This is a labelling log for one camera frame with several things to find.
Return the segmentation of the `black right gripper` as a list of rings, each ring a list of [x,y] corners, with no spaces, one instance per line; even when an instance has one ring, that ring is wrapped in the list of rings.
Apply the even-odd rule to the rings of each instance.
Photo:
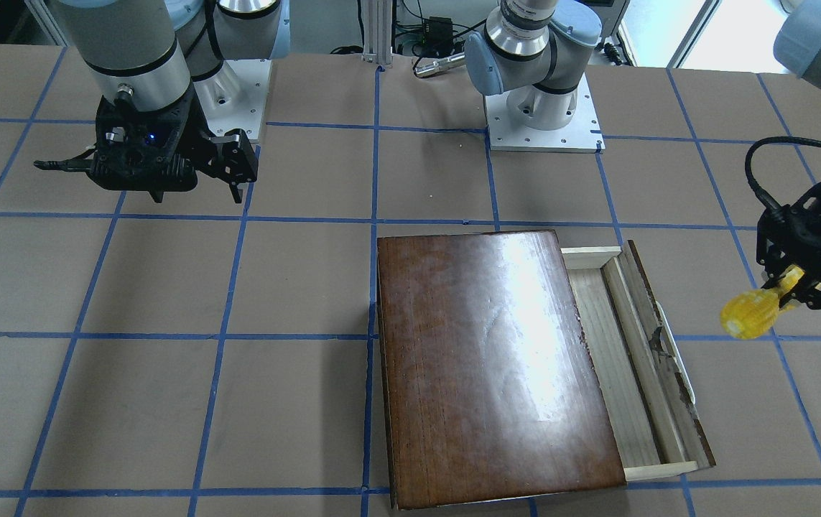
[[[200,101],[190,102],[178,153],[189,160],[197,172],[226,183],[236,204],[243,202],[243,188],[258,180],[259,160],[247,131],[233,129],[223,136],[215,136]],[[147,193],[156,204],[164,200],[164,191]]]

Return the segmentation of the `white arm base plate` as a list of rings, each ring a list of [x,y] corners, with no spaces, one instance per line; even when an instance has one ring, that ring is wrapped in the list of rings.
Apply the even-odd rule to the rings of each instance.
[[[522,86],[483,98],[492,149],[601,153],[606,149],[587,76],[577,89],[551,94]]]
[[[209,129],[215,135],[243,130],[250,143],[260,143],[272,68],[270,60],[226,61],[210,78],[194,82]]]

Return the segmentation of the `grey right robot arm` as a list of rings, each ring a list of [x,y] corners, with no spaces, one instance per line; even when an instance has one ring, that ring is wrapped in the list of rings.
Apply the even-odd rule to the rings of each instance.
[[[289,2],[55,1],[51,10],[102,97],[95,143],[34,167],[158,203],[206,174],[241,203],[258,179],[265,96],[240,69],[288,55]]]

